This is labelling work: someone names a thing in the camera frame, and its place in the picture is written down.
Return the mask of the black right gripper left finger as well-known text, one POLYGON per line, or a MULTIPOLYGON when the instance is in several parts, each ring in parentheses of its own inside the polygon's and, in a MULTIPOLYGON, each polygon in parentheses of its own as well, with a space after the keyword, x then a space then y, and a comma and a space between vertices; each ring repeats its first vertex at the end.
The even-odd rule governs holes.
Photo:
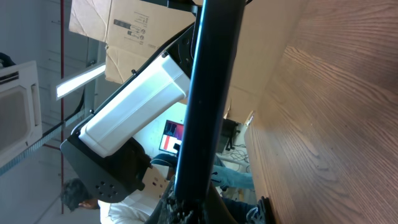
POLYGON ((204 201, 190 202, 177 200, 174 183, 174 177, 172 177, 161 200, 145 224, 237 224, 212 184, 209 186, 208 195, 204 201))

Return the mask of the Samsung Galaxy smartphone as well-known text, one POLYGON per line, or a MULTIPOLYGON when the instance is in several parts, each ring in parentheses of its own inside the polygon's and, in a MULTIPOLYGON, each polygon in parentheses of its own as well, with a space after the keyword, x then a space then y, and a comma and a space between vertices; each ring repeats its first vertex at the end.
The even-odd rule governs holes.
POLYGON ((202 202, 208 194, 245 5, 203 3, 175 176, 178 200, 202 202))

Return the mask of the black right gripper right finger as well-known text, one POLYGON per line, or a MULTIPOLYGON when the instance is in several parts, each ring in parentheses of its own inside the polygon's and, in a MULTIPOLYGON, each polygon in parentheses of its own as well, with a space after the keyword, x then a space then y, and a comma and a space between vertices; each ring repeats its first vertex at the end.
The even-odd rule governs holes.
POLYGON ((246 220, 252 224, 275 224, 275 217, 269 198, 261 197, 258 204, 247 213, 246 220))

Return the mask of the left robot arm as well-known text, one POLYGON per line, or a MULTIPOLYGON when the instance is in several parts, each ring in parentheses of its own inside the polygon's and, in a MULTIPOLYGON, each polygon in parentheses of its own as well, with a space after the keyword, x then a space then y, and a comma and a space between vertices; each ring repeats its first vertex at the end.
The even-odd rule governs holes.
POLYGON ((191 24, 167 41, 61 144, 95 198, 118 203, 146 187, 150 158, 133 136, 188 96, 194 32, 191 24))

